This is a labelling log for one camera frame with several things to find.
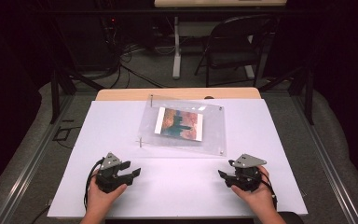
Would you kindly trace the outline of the black folding chair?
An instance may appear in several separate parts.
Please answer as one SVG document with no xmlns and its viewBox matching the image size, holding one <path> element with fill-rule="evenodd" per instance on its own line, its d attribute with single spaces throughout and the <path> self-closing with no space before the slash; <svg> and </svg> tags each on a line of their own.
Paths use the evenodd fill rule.
<svg viewBox="0 0 358 224">
<path fill-rule="evenodd" d="M 211 87 L 211 69 L 254 65 L 255 86 L 266 38 L 277 24 L 278 19 L 270 15 L 233 17 L 218 23 L 202 43 L 203 52 L 194 75 L 205 67 L 205 85 Z"/>
</svg>

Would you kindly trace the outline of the colourful painting photo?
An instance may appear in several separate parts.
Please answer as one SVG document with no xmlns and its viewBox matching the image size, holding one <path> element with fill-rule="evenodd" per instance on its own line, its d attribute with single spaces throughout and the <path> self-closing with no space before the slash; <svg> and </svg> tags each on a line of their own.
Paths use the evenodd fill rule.
<svg viewBox="0 0 358 224">
<path fill-rule="evenodd" d="M 161 107 L 158 110 L 154 133 L 201 142 L 203 138 L 203 115 Z"/>
</svg>

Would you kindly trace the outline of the person's left hand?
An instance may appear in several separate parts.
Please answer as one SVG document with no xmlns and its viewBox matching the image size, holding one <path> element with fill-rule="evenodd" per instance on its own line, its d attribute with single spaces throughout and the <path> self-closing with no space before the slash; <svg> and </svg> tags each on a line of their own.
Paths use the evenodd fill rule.
<svg viewBox="0 0 358 224">
<path fill-rule="evenodd" d="M 114 201 L 118 199 L 126 190 L 127 185 L 123 184 L 117 189 L 105 193 L 96 184 L 96 177 L 93 176 L 89 183 L 87 214 L 105 216 L 111 209 Z"/>
</svg>

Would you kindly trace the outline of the dark equipment with red light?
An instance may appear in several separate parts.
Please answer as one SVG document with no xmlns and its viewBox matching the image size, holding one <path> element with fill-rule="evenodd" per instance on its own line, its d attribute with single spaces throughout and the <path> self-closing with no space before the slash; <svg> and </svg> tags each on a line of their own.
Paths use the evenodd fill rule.
<svg viewBox="0 0 358 224">
<path fill-rule="evenodd" d="M 116 19 L 102 16 L 99 18 L 100 24 L 103 30 L 103 37 L 108 50 L 112 57 L 112 68 L 117 68 L 120 64 L 120 57 L 123 52 L 123 48 L 120 42 L 120 33 L 117 29 Z"/>
</svg>

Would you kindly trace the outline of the white desk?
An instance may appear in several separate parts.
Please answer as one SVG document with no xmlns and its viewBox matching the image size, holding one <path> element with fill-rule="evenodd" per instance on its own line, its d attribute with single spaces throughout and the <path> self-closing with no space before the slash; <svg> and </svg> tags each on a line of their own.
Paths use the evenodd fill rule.
<svg viewBox="0 0 358 224">
<path fill-rule="evenodd" d="M 284 7 L 287 0 L 155 0 L 154 6 L 160 9 L 234 9 Z M 173 17 L 174 59 L 172 78 L 181 75 L 181 37 L 202 37 L 211 33 L 216 21 L 183 21 L 182 16 Z"/>
</svg>

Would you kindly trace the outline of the person's right hand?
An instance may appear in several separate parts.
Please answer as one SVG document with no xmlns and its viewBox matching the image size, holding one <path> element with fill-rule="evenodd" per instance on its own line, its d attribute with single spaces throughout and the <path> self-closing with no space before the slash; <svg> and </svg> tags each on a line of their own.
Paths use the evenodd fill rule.
<svg viewBox="0 0 358 224">
<path fill-rule="evenodd" d="M 264 183 L 261 183 L 254 191 L 244 191 L 236 186 L 231 186 L 231 189 L 250 206 L 260 219 L 270 220 L 277 214 L 272 201 L 272 193 Z"/>
</svg>

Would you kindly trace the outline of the white table cover sheet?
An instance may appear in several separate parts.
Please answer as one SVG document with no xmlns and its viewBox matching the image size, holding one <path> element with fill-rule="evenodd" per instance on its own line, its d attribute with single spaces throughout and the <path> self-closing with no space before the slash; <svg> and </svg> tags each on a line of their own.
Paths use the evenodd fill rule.
<svg viewBox="0 0 358 224">
<path fill-rule="evenodd" d="M 94 101 L 68 161 L 48 214 L 83 217 L 85 184 L 91 167 L 113 153 L 139 169 L 109 213 L 111 218 L 234 218 L 252 214 L 229 189 L 220 172 L 246 153 L 266 161 L 281 211 L 307 214 L 279 135 L 262 99 L 215 99 L 225 110 L 227 155 L 212 156 L 141 145 L 137 132 L 143 101 Z"/>
</svg>

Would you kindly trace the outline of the clear acrylic photo frame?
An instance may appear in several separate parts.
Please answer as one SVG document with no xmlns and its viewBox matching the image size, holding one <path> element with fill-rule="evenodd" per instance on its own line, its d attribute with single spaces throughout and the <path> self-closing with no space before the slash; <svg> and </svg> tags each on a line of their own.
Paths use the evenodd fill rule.
<svg viewBox="0 0 358 224">
<path fill-rule="evenodd" d="M 142 137 L 145 145 L 170 147 L 193 151 L 203 154 L 226 156 L 226 124 L 225 108 L 219 110 L 221 105 L 213 105 L 207 101 L 181 100 L 167 96 L 153 94 L 153 107 L 149 106 L 148 98 L 139 126 L 138 138 Z M 203 115 L 203 138 L 201 142 L 173 138 L 154 133 L 161 107 L 195 112 Z"/>
</svg>

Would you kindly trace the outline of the black metal stand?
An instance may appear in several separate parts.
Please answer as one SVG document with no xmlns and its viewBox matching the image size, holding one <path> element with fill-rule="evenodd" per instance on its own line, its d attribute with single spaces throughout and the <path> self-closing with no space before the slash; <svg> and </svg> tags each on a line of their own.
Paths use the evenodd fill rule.
<svg viewBox="0 0 358 224">
<path fill-rule="evenodd" d="M 312 117 L 312 101 L 313 101 L 313 73 L 309 66 L 299 66 L 294 70 L 274 78 L 268 84 L 258 88 L 260 92 L 268 91 L 275 86 L 282 83 L 284 80 L 291 78 L 292 82 L 289 85 L 288 92 L 291 96 L 299 95 L 305 91 L 304 99 L 304 115 L 310 125 L 313 125 Z"/>
<path fill-rule="evenodd" d="M 52 100 L 51 124 L 55 123 L 61 114 L 60 91 L 63 91 L 65 95 L 74 95 L 77 92 L 73 79 L 79 80 L 96 91 L 103 89 L 102 85 L 84 77 L 75 70 L 75 66 L 69 56 L 69 49 L 66 47 L 66 42 L 63 39 L 60 29 L 55 24 L 52 24 L 52 27 L 58 37 L 58 40 L 50 43 L 54 64 L 54 69 L 52 70 L 50 79 Z"/>
</svg>

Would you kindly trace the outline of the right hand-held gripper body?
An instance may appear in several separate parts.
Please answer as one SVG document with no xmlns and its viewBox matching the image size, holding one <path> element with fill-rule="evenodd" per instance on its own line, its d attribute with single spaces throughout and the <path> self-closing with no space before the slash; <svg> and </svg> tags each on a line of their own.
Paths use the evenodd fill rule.
<svg viewBox="0 0 358 224">
<path fill-rule="evenodd" d="M 267 162 L 257 157 L 242 154 L 236 160 L 236 165 L 232 166 L 235 169 L 234 183 L 232 186 L 237 186 L 244 191 L 254 191 L 258 189 L 262 177 L 259 165 L 265 165 Z"/>
</svg>

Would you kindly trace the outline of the aluminium floor rail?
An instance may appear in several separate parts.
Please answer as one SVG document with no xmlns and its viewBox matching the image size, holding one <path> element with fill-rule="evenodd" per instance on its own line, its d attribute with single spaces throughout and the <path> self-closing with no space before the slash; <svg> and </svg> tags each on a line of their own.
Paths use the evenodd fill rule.
<svg viewBox="0 0 358 224">
<path fill-rule="evenodd" d="M 349 224 L 358 224 L 358 211 L 355 208 L 351 200 L 351 197 L 346 187 L 344 186 L 341 178 L 339 177 L 337 169 L 332 163 L 324 147 L 320 135 L 317 133 L 315 127 L 311 125 L 309 120 L 307 119 L 301 99 L 298 96 L 294 96 L 292 98 L 292 101 L 297 110 L 297 113 L 299 114 L 303 123 L 305 124 L 305 127 L 310 135 L 310 138 L 312 139 L 312 142 L 316 147 L 316 155 L 318 157 L 318 161 L 324 170 L 329 185 L 335 194 L 335 197 L 339 203 L 339 206 L 345 218 L 347 219 Z"/>
<path fill-rule="evenodd" d="M 71 95 L 62 96 L 60 115 L 51 124 L 52 98 L 47 93 L 43 94 L 36 118 L 0 176 L 0 224 L 10 224 L 16 212 L 23 212 L 23 223 L 30 224 L 46 211 L 51 196 L 48 196 L 47 189 L 45 193 L 36 189 L 34 176 L 48 151 L 53 134 L 58 130 L 58 121 L 73 100 Z"/>
</svg>

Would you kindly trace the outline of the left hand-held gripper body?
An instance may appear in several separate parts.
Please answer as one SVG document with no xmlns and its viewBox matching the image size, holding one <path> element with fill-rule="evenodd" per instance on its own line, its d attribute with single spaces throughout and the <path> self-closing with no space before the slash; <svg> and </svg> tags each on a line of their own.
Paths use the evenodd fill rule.
<svg viewBox="0 0 358 224">
<path fill-rule="evenodd" d="M 103 159 L 96 175 L 96 184 L 101 191 L 109 193 L 125 184 L 126 175 L 118 174 L 118 168 L 122 162 L 123 161 L 112 152 L 109 152 Z"/>
</svg>

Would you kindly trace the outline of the black square floor bracket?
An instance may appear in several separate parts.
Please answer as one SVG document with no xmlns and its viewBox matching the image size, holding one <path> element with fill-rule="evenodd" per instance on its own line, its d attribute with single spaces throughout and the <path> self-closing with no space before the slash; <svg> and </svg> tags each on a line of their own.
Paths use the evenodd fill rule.
<svg viewBox="0 0 358 224">
<path fill-rule="evenodd" d="M 62 121 L 62 124 L 59 126 L 58 130 L 54 134 L 52 140 L 55 142 L 66 141 L 73 129 L 72 124 L 74 122 L 75 121 L 73 119 L 64 119 Z"/>
</svg>

